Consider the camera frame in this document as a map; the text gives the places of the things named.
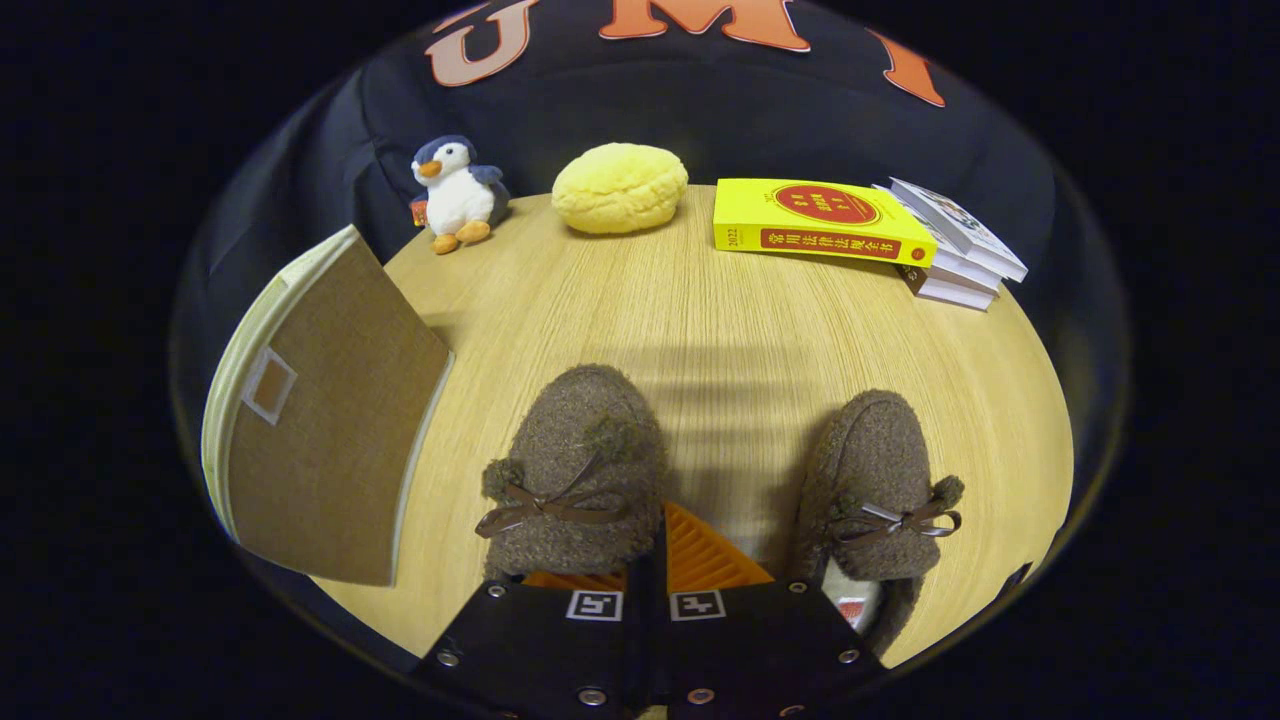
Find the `yellow plush bun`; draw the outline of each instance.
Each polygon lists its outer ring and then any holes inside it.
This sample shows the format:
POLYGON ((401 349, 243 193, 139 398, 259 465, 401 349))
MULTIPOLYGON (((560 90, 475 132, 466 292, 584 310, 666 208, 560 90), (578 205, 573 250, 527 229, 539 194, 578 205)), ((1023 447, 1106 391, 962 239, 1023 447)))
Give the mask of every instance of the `yellow plush bun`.
POLYGON ((669 220, 687 186, 689 173, 673 152, 611 142, 564 165, 552 186, 552 208, 582 232, 631 232, 669 220))

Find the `penguin feet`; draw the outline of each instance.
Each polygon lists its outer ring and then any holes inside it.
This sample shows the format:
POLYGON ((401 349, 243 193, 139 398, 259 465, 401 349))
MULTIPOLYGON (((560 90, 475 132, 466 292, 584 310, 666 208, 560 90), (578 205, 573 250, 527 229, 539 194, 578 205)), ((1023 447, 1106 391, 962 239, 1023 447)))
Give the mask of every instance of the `penguin feet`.
POLYGON ((465 245, 480 242, 486 237, 489 237, 489 223, 481 220, 471 220, 470 223, 462 225, 462 229, 458 231, 458 240, 461 240, 465 245))
POLYGON ((458 249, 458 238, 452 234, 438 234, 435 236, 435 240, 431 241, 431 250, 434 250, 436 255, 453 252, 457 249, 458 249))

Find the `black background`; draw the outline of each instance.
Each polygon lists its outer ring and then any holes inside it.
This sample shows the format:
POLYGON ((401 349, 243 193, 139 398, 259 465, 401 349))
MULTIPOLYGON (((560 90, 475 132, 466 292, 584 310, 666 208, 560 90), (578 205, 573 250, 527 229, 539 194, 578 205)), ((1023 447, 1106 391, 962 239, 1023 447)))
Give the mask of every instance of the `black background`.
MULTIPOLYGON (((1137 396, 1060 562, 865 716, 1265 715, 1277 202, 1261 5, 890 5, 847 10, 989 94, 1094 201, 1130 288, 1137 396)), ((250 150, 462 6, 44 5, 9 26, 17 716, 435 716, 221 544, 178 457, 164 347, 187 243, 250 150)))

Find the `light wood grain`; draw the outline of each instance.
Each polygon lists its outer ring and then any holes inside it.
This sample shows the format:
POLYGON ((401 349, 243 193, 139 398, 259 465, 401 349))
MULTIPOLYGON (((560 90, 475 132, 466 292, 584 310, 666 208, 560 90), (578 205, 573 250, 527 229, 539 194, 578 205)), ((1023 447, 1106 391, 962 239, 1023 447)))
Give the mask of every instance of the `light wood grain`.
POLYGON ((934 475, 960 475, 968 491, 964 529, 940 541, 887 665, 1043 559, 1066 515, 1070 424, 1007 290, 979 313, 913 297, 888 264, 718 251, 714 193, 690 187, 672 223, 623 237, 570 231, 549 196, 525 197, 492 240, 435 256, 424 232, 387 265, 457 363, 410 491, 396 585, 317 579, 325 592, 424 655, 481 578, 481 470, 506 455, 541 387, 588 361, 620 368, 649 398, 673 500, 771 571, 823 421, 868 388, 911 402, 934 475))

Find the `slipper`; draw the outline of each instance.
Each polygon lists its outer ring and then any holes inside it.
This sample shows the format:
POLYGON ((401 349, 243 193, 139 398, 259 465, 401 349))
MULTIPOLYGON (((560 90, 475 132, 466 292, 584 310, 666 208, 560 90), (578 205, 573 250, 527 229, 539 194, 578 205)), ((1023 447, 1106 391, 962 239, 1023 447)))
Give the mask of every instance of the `slipper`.
POLYGON ((616 573, 650 552, 669 468, 662 430, 627 378, 580 365, 543 388, 507 457, 484 471, 498 501, 476 525, 485 578, 616 573))
POLYGON ((906 625, 938 562, 937 538, 960 528, 951 507, 964 484, 929 478, 915 411, 881 389, 845 405, 809 460, 788 574, 819 583, 877 655, 906 625), (934 524, 942 518, 950 527, 934 524))

